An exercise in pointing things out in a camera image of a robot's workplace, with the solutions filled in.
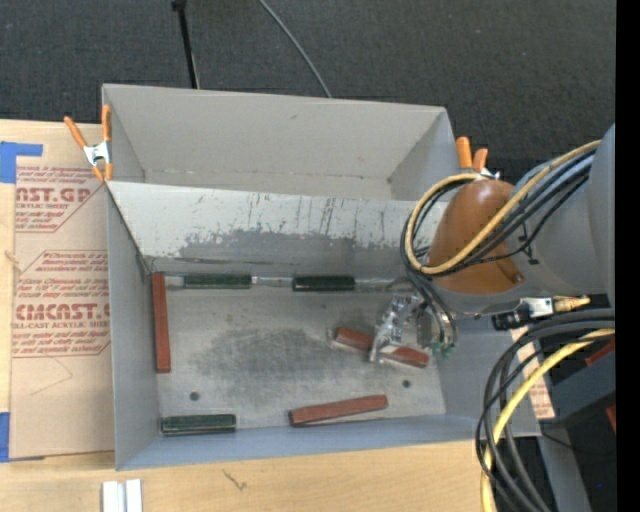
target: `cardboard box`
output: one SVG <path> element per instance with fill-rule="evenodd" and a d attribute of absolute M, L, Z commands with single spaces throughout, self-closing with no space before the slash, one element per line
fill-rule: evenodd
<path fill-rule="evenodd" d="M 116 466 L 360 450 L 472 438 L 490 368 L 512 343 L 464 320 L 446 360 L 370 363 L 331 347 L 373 332 L 402 282 L 402 226 L 457 172 L 440 107 L 105 85 Z M 433 235 L 446 202 L 427 222 Z M 167 276 L 171 372 L 154 369 L 153 273 Z M 250 274 L 242 290 L 185 289 L 191 274 Z M 349 275 L 347 292 L 295 292 Z M 384 411 L 295 429 L 290 408 L 385 393 Z M 530 405 L 514 418 L 533 433 Z M 233 413 L 233 434 L 163 437 L 169 415 Z"/>

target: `black cable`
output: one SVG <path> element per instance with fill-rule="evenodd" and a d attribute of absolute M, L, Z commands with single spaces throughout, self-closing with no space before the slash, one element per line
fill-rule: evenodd
<path fill-rule="evenodd" d="M 518 375 L 520 374 L 520 371 L 522 371 L 522 369 L 529 364 L 529 362 L 535 357 L 535 354 L 530 355 L 529 357 L 527 357 L 525 359 L 525 361 L 523 361 L 518 369 L 516 369 L 515 371 L 513 371 L 510 375 L 509 378 L 507 379 L 506 382 L 508 382 L 509 384 L 515 380 L 516 377 L 518 377 Z M 509 488 L 509 490 L 511 491 L 511 493 L 513 495 L 515 495 L 515 497 L 518 499 L 518 502 L 520 504 L 522 504 L 526 510 L 528 510 L 529 512 L 537 512 L 537 509 L 535 507 L 535 505 L 533 505 L 533 503 L 531 503 L 531 501 L 528 499 L 528 497 L 520 490 L 520 488 L 518 487 L 518 485 L 516 484 L 516 482 L 513 480 L 513 478 L 509 475 L 509 472 L 506 468 L 506 464 L 503 461 L 502 456 L 500 455 L 500 453 L 498 452 L 498 448 L 497 445 L 495 443 L 495 440 L 493 439 L 493 432 L 492 429 L 490 429 L 490 409 L 493 406 L 493 403 L 495 403 L 495 401 L 490 401 L 489 397 L 490 397 L 490 393 L 491 393 L 491 389 L 493 388 L 493 385 L 495 383 L 495 379 L 497 379 L 497 374 L 492 374 L 487 382 L 487 387 L 485 388 L 485 409 L 481 415 L 481 422 L 478 422 L 478 426 L 476 428 L 476 451 L 478 452 L 478 458 L 482 463 L 483 466 L 483 471 L 487 474 L 490 475 L 490 478 L 492 478 L 496 484 L 497 484 L 497 480 L 495 479 L 495 475 L 493 474 L 493 472 L 487 467 L 487 465 L 484 463 L 484 454 L 479 452 L 478 449 L 480 447 L 480 442 L 479 442 L 479 438 L 480 438 L 480 433 L 481 433 L 481 426 L 484 424 L 485 426 L 485 430 L 486 430 L 486 445 L 487 448 L 491 451 L 491 455 L 493 458 L 493 461 L 495 463 L 495 466 L 498 470 L 498 473 L 500 474 L 500 476 L 502 477 L 502 481 L 507 485 L 507 487 Z M 542 509 L 545 512 L 550 512 L 548 509 Z"/>
<path fill-rule="evenodd" d="M 187 67 L 189 69 L 189 81 L 191 82 L 191 88 L 200 89 L 200 81 L 196 72 L 193 50 L 191 49 L 191 39 L 189 38 L 189 26 L 187 25 L 187 16 L 185 14 L 186 6 L 187 0 L 171 0 L 171 8 L 174 12 L 178 13 L 178 19 L 180 21 L 180 32 L 182 33 L 184 53 L 187 57 Z"/>
<path fill-rule="evenodd" d="M 554 336 L 557 334 L 566 334 L 566 333 L 576 333 L 582 331 L 589 331 L 593 329 L 602 329 L 602 328 L 614 328 L 615 322 L 613 319 L 613 311 L 611 309 L 598 309 L 598 310 L 587 310 L 580 311 L 575 313 L 567 313 L 563 315 L 561 319 L 552 318 L 549 320 L 545 320 L 540 324 L 533 326 L 530 328 L 529 332 L 523 336 L 521 336 L 518 340 L 514 342 L 499 358 L 493 367 L 489 379 L 487 380 L 487 386 L 485 388 L 485 403 L 484 409 L 481 414 L 480 420 L 478 421 L 478 426 L 476 428 L 476 453 L 478 459 L 480 460 L 480 464 L 483 468 L 483 471 L 487 473 L 487 475 L 491 478 L 491 481 L 496 484 L 496 489 L 500 490 L 500 486 L 495 479 L 495 477 L 490 474 L 491 471 L 484 463 L 484 453 L 481 449 L 481 431 L 484 426 L 486 429 L 486 438 L 487 438 L 487 449 L 489 449 L 492 453 L 492 456 L 496 462 L 496 467 L 498 468 L 503 480 L 507 483 L 507 486 L 511 484 L 513 486 L 515 482 L 510 477 L 508 472 L 506 471 L 506 467 L 504 462 L 502 461 L 501 454 L 497 451 L 497 447 L 495 445 L 495 440 L 493 439 L 493 427 L 491 422 L 490 411 L 495 403 L 500 400 L 501 397 L 505 397 L 506 390 L 508 386 L 513 382 L 513 380 L 518 376 L 518 374 L 524 369 L 526 364 L 537 354 L 533 354 L 529 356 L 523 363 L 521 363 L 514 371 L 512 371 L 508 376 L 503 373 L 504 365 L 510 364 L 510 361 L 513 360 L 517 351 L 528 343 L 535 341 L 536 339 L 543 339 L 549 336 Z M 503 377 L 501 379 L 501 385 L 498 392 L 494 393 L 491 396 L 491 391 L 495 385 L 495 382 L 498 378 L 498 373 Z M 515 491 L 516 497 L 521 498 L 521 492 Z M 536 510 L 535 507 L 531 508 L 532 504 L 528 500 L 520 500 L 527 507 L 528 510 Z"/>
<path fill-rule="evenodd" d="M 542 228 L 544 227 L 544 225 L 547 223 L 547 221 L 551 218 L 551 216 L 558 210 L 558 208 L 560 208 L 568 199 L 569 197 L 571 197 L 571 195 L 576 192 L 576 190 L 578 190 L 583 183 L 585 183 L 588 180 L 587 176 L 582 177 L 582 179 L 580 180 L 579 183 L 577 183 L 576 185 L 574 185 L 574 187 L 572 187 L 567 193 L 565 193 L 564 196 L 562 196 L 554 205 L 552 205 L 552 207 L 545 212 L 545 214 L 542 216 L 541 220 L 539 221 L 539 223 L 536 225 L 536 227 L 533 229 L 533 231 L 531 232 L 531 234 L 529 234 L 529 236 L 527 237 L 527 240 L 520 245 L 517 249 L 515 249 L 514 251 L 507 253 L 507 254 L 501 254 L 499 256 L 491 256 L 491 257 L 487 257 L 487 258 L 483 258 L 482 256 L 484 256 L 485 254 L 488 254 L 489 252 L 491 252 L 493 249 L 495 249 L 498 245 L 500 245 L 502 242 L 504 242 L 506 240 L 506 238 L 508 236 L 510 236 L 514 231 L 516 231 L 517 229 L 519 229 L 520 227 L 522 227 L 522 224 L 514 224 L 513 226 L 511 226 L 510 228 L 502 231 L 499 235 L 499 237 L 497 238 L 493 238 L 491 239 L 491 241 L 487 240 L 488 245 L 485 247 L 483 246 L 478 246 L 476 248 L 476 250 L 474 250 L 469 256 L 467 256 L 467 258 L 469 259 L 468 261 L 465 262 L 461 262 L 456 264 L 454 267 L 452 267 L 449 270 L 446 270 L 444 272 L 439 273 L 439 276 L 445 276 L 445 275 L 450 275 L 453 274 L 455 272 L 459 272 L 460 270 L 470 267 L 472 265 L 479 265 L 481 263 L 488 263 L 488 262 L 492 262 L 492 261 L 499 261 L 505 258 L 510 258 L 512 256 L 515 256 L 516 254 L 526 250 L 535 240 L 535 238 L 538 236 L 538 234 L 540 233 L 540 231 L 542 230 Z M 527 220 L 533 213 L 535 212 L 530 212 L 526 218 L 524 218 L 522 220 L 522 222 L 524 222 L 525 220 Z"/>
<path fill-rule="evenodd" d="M 457 263 L 453 267 L 439 272 L 438 274 L 434 274 L 433 276 L 445 276 L 450 275 L 455 272 L 462 270 L 463 268 L 469 267 L 471 265 L 477 265 L 480 263 L 486 263 L 490 261 L 497 261 L 500 259 L 508 258 L 517 254 L 520 251 L 525 250 L 535 239 L 535 237 L 539 234 L 542 227 L 549 220 L 551 215 L 557 211 L 557 209 L 568 200 L 568 198 L 586 181 L 588 174 L 590 172 L 590 162 L 583 168 L 579 169 L 574 175 L 569 178 L 564 178 L 566 173 L 573 171 L 579 166 L 581 163 L 586 160 L 592 158 L 595 150 L 587 152 L 583 155 L 576 157 L 570 162 L 566 162 L 562 166 L 559 166 L 555 169 L 555 173 L 550 175 L 543 183 L 539 184 L 537 188 L 535 188 L 532 192 L 529 193 L 528 196 L 523 198 L 518 206 L 514 208 L 511 212 L 507 214 L 507 216 L 503 219 L 501 223 L 500 229 L 495 229 L 493 234 L 490 234 L 485 240 L 483 240 L 478 247 L 476 247 L 469 255 L 467 255 L 461 262 Z M 560 185 L 553 188 L 553 190 L 549 191 L 558 181 L 563 180 Z M 556 201 L 556 203 L 551 207 L 551 211 L 547 211 L 543 216 L 542 220 L 538 223 L 536 228 L 534 229 L 534 233 L 528 237 L 525 244 L 519 247 L 516 251 L 500 255 L 493 256 L 489 258 L 483 258 L 490 251 L 495 249 L 500 243 L 502 243 L 509 235 L 511 235 L 516 229 L 520 228 L 524 225 L 524 222 L 530 218 L 536 211 L 542 208 L 547 202 L 551 201 L 561 190 L 565 189 L 567 186 L 572 184 L 574 181 L 578 181 L 579 183 L 572 187 L 569 192 L 565 193 L 560 200 Z M 433 198 L 431 198 L 430 202 L 426 205 L 423 205 L 423 209 L 428 205 L 428 209 L 431 209 L 435 204 Z M 421 211 L 420 217 L 424 218 L 424 214 Z M 426 254 L 426 249 L 421 248 L 414 251 L 414 254 Z"/>
<path fill-rule="evenodd" d="M 267 2 L 265 0 L 258 0 L 258 2 L 260 2 L 260 5 L 262 5 L 264 10 L 267 11 L 267 13 L 269 13 L 269 16 L 271 16 L 274 19 L 274 21 L 278 24 L 278 26 L 282 29 L 282 31 L 287 35 L 289 40 L 293 43 L 293 46 L 296 47 L 296 50 L 298 50 L 300 55 L 302 55 L 302 58 L 305 60 L 305 62 L 307 63 L 307 65 L 311 69 L 311 72 L 315 75 L 316 79 L 320 83 L 320 86 L 324 90 L 324 93 L 327 95 L 327 98 L 332 98 L 333 96 L 331 95 L 331 93 L 329 92 L 329 89 L 325 85 L 324 80 L 322 80 L 322 77 L 320 76 L 320 73 L 318 73 L 318 70 L 313 65 L 313 62 L 311 62 L 311 59 L 309 58 L 307 53 L 304 51 L 304 48 L 302 48 L 300 43 L 298 43 L 296 38 L 289 31 L 289 29 L 286 27 L 286 25 L 282 22 L 280 17 L 273 11 L 273 9 L 271 9 L 271 7 L 269 7 Z"/>
<path fill-rule="evenodd" d="M 533 360 L 533 358 L 537 358 L 539 355 L 543 353 L 544 353 L 543 349 L 538 349 L 531 355 L 531 359 L 527 358 L 527 360 Z M 508 402 L 506 382 L 508 381 L 509 368 L 511 367 L 511 364 L 514 358 L 515 358 L 515 354 L 509 357 L 505 361 L 502 367 L 502 372 L 500 375 L 500 409 L 504 409 Z M 507 422 L 504 428 L 504 439 L 507 445 L 507 450 L 510 455 L 511 461 L 515 465 L 515 472 L 520 478 L 522 485 L 525 487 L 526 493 L 531 497 L 531 499 L 540 508 L 540 510 L 543 510 L 545 512 L 547 511 L 551 512 L 549 507 L 547 507 L 547 504 L 545 503 L 544 499 L 542 498 L 542 495 L 540 494 L 536 486 L 531 481 L 531 478 L 529 477 L 529 472 L 524 467 L 524 463 L 522 462 L 522 458 L 520 457 L 520 453 L 518 451 L 518 447 L 516 446 L 516 442 L 513 436 L 513 431 L 511 429 L 511 425 L 509 422 Z"/>
<path fill-rule="evenodd" d="M 521 210 L 522 211 L 522 218 L 520 220 L 518 220 L 517 224 L 515 223 L 515 221 L 510 220 L 509 216 L 507 216 L 507 218 L 505 218 L 505 220 L 503 221 L 503 226 L 508 226 L 508 224 L 510 224 L 510 223 L 513 223 L 513 225 L 510 226 L 508 229 L 504 229 L 504 227 L 503 227 L 503 229 L 500 231 L 500 233 L 498 235 L 494 235 L 492 238 L 487 238 L 485 241 L 483 241 L 483 244 L 481 246 L 479 246 L 478 248 L 476 248 L 476 250 L 473 251 L 473 253 L 471 255 L 469 255 L 467 258 L 480 259 L 484 254 L 487 254 L 491 250 L 495 249 L 501 242 L 503 242 L 516 229 L 521 227 L 528 218 L 530 218 L 542 206 L 544 206 L 548 201 L 550 201 L 553 196 L 555 196 L 558 192 L 560 192 L 561 189 L 567 187 L 568 185 L 571 185 L 574 180 L 578 181 L 578 183 L 576 185 L 574 185 L 568 192 L 565 193 L 565 195 L 563 195 L 558 201 L 556 201 L 556 203 L 547 212 L 545 212 L 545 214 L 542 217 L 541 221 L 538 223 L 536 228 L 534 228 L 534 231 L 528 236 L 527 241 L 522 246 L 520 246 L 516 251 L 514 251 L 514 252 L 512 252 L 510 254 L 507 254 L 507 255 L 503 255 L 503 256 L 498 256 L 498 257 L 494 257 L 494 258 L 486 258 L 484 260 L 475 261 L 473 264 L 484 263 L 486 261 L 495 261 L 496 259 L 507 258 L 507 257 L 513 256 L 513 255 L 517 254 L 518 252 L 526 249 L 526 247 L 528 247 L 533 242 L 533 240 L 538 235 L 538 233 L 540 232 L 540 230 L 542 229 L 544 224 L 549 220 L 551 215 L 554 212 L 556 212 L 558 210 L 558 208 L 560 208 L 560 206 L 562 206 L 562 204 L 564 204 L 569 199 L 569 197 L 571 197 L 571 195 L 576 190 L 578 190 L 582 186 L 582 184 L 584 184 L 584 182 L 587 181 L 588 174 L 589 174 L 589 169 L 584 169 L 584 170 L 580 171 L 579 173 L 576 173 L 575 175 L 571 176 L 567 181 L 565 181 L 564 183 L 562 183 L 561 185 L 556 187 L 553 191 L 551 191 L 551 193 L 548 194 L 547 197 L 543 198 L 540 202 L 535 204 L 532 208 L 530 208 L 527 211 L 525 211 L 525 209 L 529 206 L 529 204 L 530 204 L 529 202 L 527 202 L 524 206 L 520 206 L 516 210 L 516 215 L 519 215 L 518 211 Z M 532 201 L 534 201 L 535 199 L 537 199 L 537 196 L 536 197 L 531 197 Z"/>
<path fill-rule="evenodd" d="M 455 190 L 456 188 L 461 187 L 462 185 L 464 185 L 464 183 L 450 183 L 445 187 L 442 187 L 442 189 L 440 189 L 438 192 L 436 192 L 433 197 L 429 200 L 429 202 L 427 204 L 425 204 L 422 207 L 422 210 L 420 211 L 420 215 L 418 216 L 418 219 L 416 220 L 416 223 L 413 227 L 413 233 L 412 233 L 412 241 L 413 239 L 416 237 L 416 235 L 418 234 L 418 231 L 420 230 L 420 228 L 422 227 L 423 222 L 425 221 L 425 219 L 427 218 L 427 216 L 429 215 L 429 213 L 431 212 L 431 210 L 433 209 L 433 207 L 437 204 L 438 200 L 445 194 L 447 194 L 448 192 Z M 405 234 L 406 234 L 406 227 L 404 232 L 401 235 L 400 238 L 400 243 L 402 246 L 402 249 L 404 250 L 404 238 L 405 238 Z M 425 246 L 425 247 L 414 247 L 413 249 L 413 254 L 416 258 L 420 258 L 422 256 L 424 256 L 425 254 L 427 254 L 427 252 L 429 251 L 429 246 Z"/>
<path fill-rule="evenodd" d="M 448 311 L 449 308 L 446 307 L 446 304 L 444 303 L 444 301 L 442 300 L 438 292 L 436 292 L 435 288 L 431 285 L 430 280 L 423 274 L 419 273 L 416 269 L 414 269 L 409 263 L 409 259 L 407 257 L 407 253 L 404 249 L 404 243 L 403 243 L 403 240 L 405 238 L 405 235 L 408 229 L 408 225 L 409 225 L 409 220 L 407 219 L 404 223 L 404 226 L 402 228 L 402 233 L 400 235 L 400 257 L 406 267 L 406 273 L 407 273 L 407 277 L 409 278 L 409 281 L 411 281 L 411 284 L 414 286 L 414 288 L 416 288 L 416 290 L 420 293 L 420 295 L 422 295 L 422 298 L 425 300 L 427 306 L 433 312 L 433 317 L 436 319 L 436 322 L 438 323 L 438 327 L 440 328 L 440 341 L 442 341 L 444 338 L 445 327 L 439 312 L 436 310 L 433 304 L 435 303 L 437 307 L 440 309 L 440 311 L 442 312 L 442 314 L 444 314 L 447 317 L 447 322 L 449 323 L 449 325 L 451 325 L 451 329 L 453 330 L 454 336 L 456 331 L 455 320 L 451 315 L 451 313 L 449 313 Z"/>

